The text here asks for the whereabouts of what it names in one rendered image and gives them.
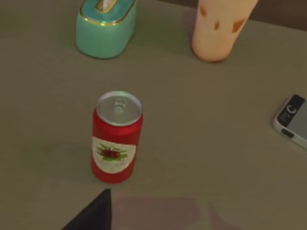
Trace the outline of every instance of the red can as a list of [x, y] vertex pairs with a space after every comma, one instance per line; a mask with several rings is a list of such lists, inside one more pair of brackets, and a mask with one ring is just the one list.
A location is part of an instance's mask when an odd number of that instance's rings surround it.
[[133, 172], [143, 123], [142, 105], [132, 94], [102, 95], [93, 112], [92, 171], [109, 184], [127, 180]]

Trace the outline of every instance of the vase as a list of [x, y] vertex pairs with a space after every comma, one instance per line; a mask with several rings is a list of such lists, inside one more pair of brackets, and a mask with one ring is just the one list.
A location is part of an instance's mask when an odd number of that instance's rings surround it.
[[192, 38], [195, 56], [220, 62], [233, 45], [258, 0], [199, 0]]

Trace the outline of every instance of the can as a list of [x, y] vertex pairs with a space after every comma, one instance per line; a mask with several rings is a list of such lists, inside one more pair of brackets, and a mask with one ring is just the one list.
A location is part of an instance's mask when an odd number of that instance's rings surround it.
[[93, 174], [102, 182], [117, 184], [133, 172], [143, 123], [142, 105], [132, 94], [103, 94], [93, 112]]

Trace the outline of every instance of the can lid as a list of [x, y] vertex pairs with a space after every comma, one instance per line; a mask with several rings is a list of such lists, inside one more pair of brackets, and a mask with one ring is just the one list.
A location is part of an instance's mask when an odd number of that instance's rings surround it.
[[103, 94], [97, 102], [98, 116], [113, 126], [128, 126], [142, 115], [142, 105], [132, 94], [125, 91], [111, 91]]

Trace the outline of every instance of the button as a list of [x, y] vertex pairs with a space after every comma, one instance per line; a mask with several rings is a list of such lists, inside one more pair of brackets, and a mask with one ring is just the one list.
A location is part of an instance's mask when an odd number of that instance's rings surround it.
[[287, 137], [289, 138], [293, 138], [294, 137], [294, 134], [291, 133], [290, 131], [286, 130], [286, 129], [282, 129], [282, 133], [285, 134]]
[[295, 114], [296, 113], [296, 109], [294, 109], [291, 105], [287, 106], [287, 111], [291, 114]]

